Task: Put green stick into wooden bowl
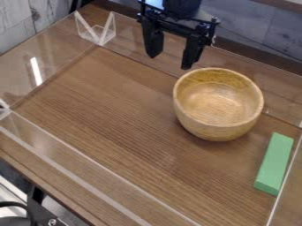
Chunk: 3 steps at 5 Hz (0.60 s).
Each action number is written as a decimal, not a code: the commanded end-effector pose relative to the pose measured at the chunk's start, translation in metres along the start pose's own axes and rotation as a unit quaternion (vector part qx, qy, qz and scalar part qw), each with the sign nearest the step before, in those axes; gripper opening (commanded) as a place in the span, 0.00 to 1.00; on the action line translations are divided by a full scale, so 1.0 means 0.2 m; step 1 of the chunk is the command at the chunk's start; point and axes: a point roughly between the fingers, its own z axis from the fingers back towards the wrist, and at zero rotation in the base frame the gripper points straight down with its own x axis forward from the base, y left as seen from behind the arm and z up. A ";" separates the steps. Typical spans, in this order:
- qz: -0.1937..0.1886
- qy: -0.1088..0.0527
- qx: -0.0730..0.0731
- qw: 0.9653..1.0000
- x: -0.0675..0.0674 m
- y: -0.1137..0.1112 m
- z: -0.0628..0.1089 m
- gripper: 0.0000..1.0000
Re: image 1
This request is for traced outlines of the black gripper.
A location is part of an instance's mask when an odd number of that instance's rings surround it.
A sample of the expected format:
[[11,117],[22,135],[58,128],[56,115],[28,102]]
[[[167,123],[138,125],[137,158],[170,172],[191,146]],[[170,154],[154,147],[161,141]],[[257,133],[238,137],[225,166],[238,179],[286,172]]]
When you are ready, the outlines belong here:
[[146,53],[157,57],[165,47],[163,30],[186,38],[182,69],[189,70],[199,60],[206,45],[217,38],[221,20],[202,8],[203,0],[138,0]]

